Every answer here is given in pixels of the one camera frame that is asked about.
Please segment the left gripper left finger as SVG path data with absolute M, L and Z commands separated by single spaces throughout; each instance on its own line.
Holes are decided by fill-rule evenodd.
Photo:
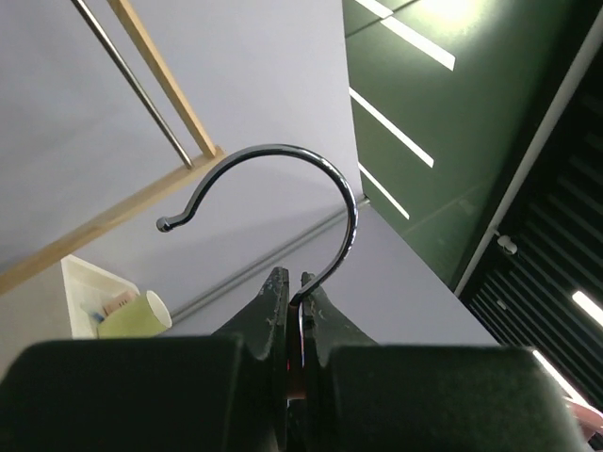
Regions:
M 5 451 L 280 451 L 286 269 L 208 336 L 62 340 L 1 381 Z

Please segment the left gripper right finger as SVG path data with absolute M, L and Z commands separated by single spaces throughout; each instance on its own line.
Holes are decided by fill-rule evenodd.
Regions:
M 308 451 L 581 451 L 529 349 L 379 345 L 323 290 L 303 304 Z

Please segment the pink clothes hanger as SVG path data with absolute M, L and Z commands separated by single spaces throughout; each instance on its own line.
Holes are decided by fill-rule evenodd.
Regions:
M 314 190 L 306 190 L 302 177 L 288 172 L 269 173 L 261 168 L 254 174 L 239 170 L 243 165 L 256 170 L 257 159 L 272 157 L 302 162 L 306 170 L 322 174 L 327 181 Z M 341 199 L 338 212 L 346 219 L 342 243 L 330 262 L 303 282 L 295 294 L 286 294 L 278 309 L 281 325 L 275 335 L 275 368 L 284 380 L 284 393 L 289 399 L 306 396 L 303 333 L 299 325 L 302 302 L 334 274 L 350 253 L 356 236 L 357 202 L 341 171 L 326 158 L 299 146 L 252 146 L 221 160 L 203 176 L 182 213 L 161 218 L 156 224 L 162 233 L 206 220 L 226 229 L 223 233 L 203 233 L 201 242 L 187 238 L 168 259 L 169 267 L 162 279 L 173 282 L 172 298 L 183 301 L 200 294 L 214 274 L 210 267 L 213 263 L 254 269 L 270 256 L 279 257 L 287 246 L 318 229 L 322 221 L 315 216 L 317 202 L 334 198 Z

